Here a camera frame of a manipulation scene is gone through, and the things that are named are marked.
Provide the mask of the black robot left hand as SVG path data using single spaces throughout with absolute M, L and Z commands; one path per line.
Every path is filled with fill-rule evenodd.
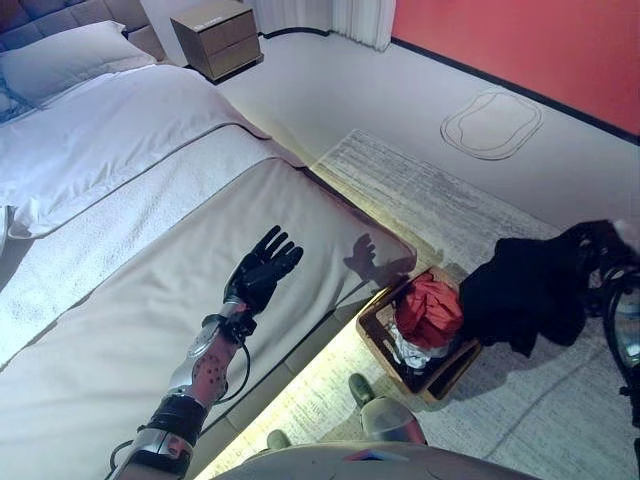
M 252 313 L 263 312 L 277 284 L 293 271 L 304 250 L 274 225 L 246 254 L 231 274 L 224 289 L 225 303 L 240 302 Z

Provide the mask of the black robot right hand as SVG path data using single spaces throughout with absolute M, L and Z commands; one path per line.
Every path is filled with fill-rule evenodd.
M 579 240 L 578 275 L 587 288 L 599 287 L 639 268 L 639 254 L 609 220 L 579 223 L 574 230 Z

